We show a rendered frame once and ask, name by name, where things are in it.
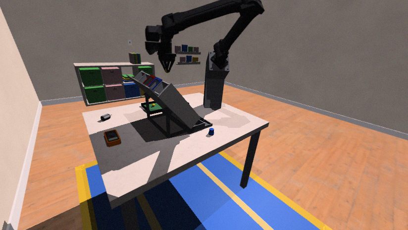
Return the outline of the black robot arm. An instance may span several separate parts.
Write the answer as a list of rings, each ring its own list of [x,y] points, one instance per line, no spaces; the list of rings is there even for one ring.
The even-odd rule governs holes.
[[[145,46],[149,55],[169,54],[169,43],[175,34],[186,28],[227,14],[240,13],[240,17],[224,39],[214,44],[211,60],[222,69],[228,64],[229,49],[249,23],[264,12],[261,0],[218,0],[188,11],[170,13],[161,18],[162,25],[146,26]],[[159,43],[159,40],[163,43]],[[149,42],[151,41],[151,42]],[[166,43],[165,43],[166,42]],[[159,48],[160,47],[160,48]]]

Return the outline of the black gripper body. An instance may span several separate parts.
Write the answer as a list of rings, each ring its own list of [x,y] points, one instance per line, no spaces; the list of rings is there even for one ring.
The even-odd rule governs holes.
[[[162,53],[157,52],[157,55],[159,58],[163,58],[163,59],[175,59],[176,54],[172,53],[172,43],[169,43],[169,54],[162,54]],[[166,57],[166,56],[169,56],[169,57]]]

